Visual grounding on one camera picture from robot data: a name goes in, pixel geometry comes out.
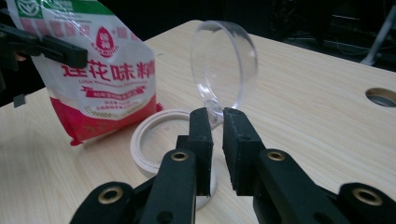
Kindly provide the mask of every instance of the table surface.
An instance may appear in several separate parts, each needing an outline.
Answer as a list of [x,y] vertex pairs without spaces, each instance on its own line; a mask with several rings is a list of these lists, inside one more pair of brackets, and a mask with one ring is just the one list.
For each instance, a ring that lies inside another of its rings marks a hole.
[[[146,42],[155,52],[158,102],[166,109],[202,107],[190,67],[199,23],[189,21]],[[259,77],[241,110],[264,144],[287,151],[318,185],[333,192],[344,183],[361,182],[395,200],[396,108],[370,102],[365,92],[396,91],[396,74],[251,38]],[[135,128],[70,147],[46,90],[28,95],[26,105],[1,107],[0,223],[68,223],[97,186],[145,182],[130,154]],[[213,138],[218,187],[196,213],[196,223],[257,223],[252,199],[232,191],[222,127]]]

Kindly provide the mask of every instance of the red and white bag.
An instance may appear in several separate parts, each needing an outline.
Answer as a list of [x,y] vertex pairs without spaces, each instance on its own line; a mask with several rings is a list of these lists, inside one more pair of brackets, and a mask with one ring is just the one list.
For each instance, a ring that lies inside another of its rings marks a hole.
[[82,69],[32,57],[72,146],[157,111],[153,52],[101,3],[7,0],[7,6],[17,28],[88,50]]

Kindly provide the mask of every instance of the tape roll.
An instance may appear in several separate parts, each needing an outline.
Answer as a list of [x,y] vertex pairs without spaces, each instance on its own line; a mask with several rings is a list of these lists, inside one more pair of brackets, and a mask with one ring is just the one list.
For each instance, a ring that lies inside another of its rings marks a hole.
[[[140,171],[147,178],[154,177],[160,169],[161,162],[150,161],[142,153],[142,140],[155,127],[171,120],[186,120],[190,121],[190,111],[185,109],[168,109],[155,113],[145,119],[137,126],[132,135],[130,150],[134,162],[139,167]],[[216,173],[212,167],[210,175],[210,194],[213,196],[217,186]],[[196,199],[196,209],[200,209],[210,201],[209,197],[198,196]]]

